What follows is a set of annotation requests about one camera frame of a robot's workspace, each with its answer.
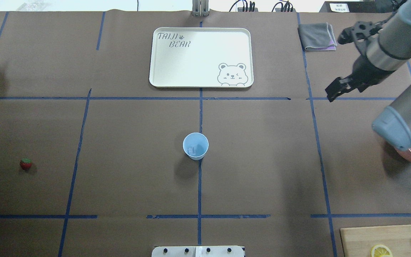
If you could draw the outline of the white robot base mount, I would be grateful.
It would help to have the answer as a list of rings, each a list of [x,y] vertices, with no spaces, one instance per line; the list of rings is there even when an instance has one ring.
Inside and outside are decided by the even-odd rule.
[[[152,257],[245,257],[245,248],[230,246],[165,246],[155,247]]]

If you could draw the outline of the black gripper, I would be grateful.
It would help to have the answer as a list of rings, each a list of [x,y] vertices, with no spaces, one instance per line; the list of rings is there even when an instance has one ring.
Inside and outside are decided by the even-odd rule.
[[[382,22],[357,21],[354,26],[347,27],[341,31],[337,38],[338,44],[345,45],[354,43],[359,52],[366,52],[368,46],[377,40],[377,34],[383,28]],[[333,102],[339,96],[352,91],[350,78],[338,77],[326,87],[327,99]]]

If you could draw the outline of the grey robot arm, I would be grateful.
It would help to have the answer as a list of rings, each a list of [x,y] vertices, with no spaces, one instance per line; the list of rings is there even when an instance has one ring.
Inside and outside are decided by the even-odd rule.
[[[340,44],[354,43],[359,56],[351,74],[325,89],[329,101],[345,93],[381,84],[411,60],[411,0],[380,22],[357,21],[343,29]],[[400,151],[411,148],[411,83],[372,122],[373,131]]]

